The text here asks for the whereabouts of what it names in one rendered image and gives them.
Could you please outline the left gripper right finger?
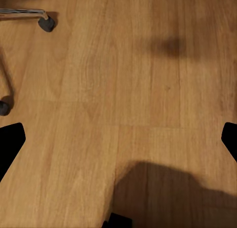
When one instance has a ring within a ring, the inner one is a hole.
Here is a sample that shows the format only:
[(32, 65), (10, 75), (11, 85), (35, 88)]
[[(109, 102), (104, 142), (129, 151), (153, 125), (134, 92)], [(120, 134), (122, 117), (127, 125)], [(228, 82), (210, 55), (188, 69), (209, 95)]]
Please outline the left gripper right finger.
[(221, 140), (237, 162), (237, 124), (225, 122)]

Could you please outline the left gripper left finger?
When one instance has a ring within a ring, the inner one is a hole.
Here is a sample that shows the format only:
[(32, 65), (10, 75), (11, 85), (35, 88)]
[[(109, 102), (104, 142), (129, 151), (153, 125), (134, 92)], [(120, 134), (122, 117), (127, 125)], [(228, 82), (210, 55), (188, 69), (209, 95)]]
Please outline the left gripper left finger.
[(26, 141), (21, 122), (0, 128), (0, 182)]

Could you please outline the swivel chair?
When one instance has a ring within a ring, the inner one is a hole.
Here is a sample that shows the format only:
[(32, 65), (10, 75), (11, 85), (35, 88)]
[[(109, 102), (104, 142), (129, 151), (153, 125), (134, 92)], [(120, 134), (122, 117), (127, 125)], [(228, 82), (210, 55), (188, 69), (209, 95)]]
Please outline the swivel chair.
[[(39, 26), (47, 32), (55, 25), (54, 20), (43, 9), (0, 8), (0, 18), (41, 17)], [(6, 116), (10, 104), (0, 101), (0, 116)]]

